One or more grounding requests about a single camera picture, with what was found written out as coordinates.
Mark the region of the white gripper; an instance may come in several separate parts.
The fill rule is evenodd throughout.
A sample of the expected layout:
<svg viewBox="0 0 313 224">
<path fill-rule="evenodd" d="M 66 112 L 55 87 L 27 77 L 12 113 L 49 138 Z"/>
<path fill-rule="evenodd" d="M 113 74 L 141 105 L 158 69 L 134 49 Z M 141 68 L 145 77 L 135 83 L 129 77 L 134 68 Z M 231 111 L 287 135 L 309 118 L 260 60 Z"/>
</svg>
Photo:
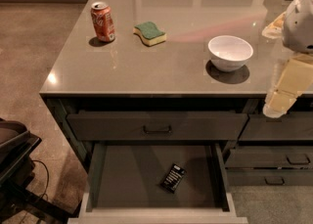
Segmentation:
<svg viewBox="0 0 313 224">
<path fill-rule="evenodd" d="M 282 37 L 283 45 L 295 52 L 313 53 L 313 0 L 293 0 L 285 13 L 262 30 L 262 35 L 270 39 Z M 270 118 L 286 114 L 312 84 L 313 56 L 293 55 L 267 94 L 263 114 Z"/>
</svg>

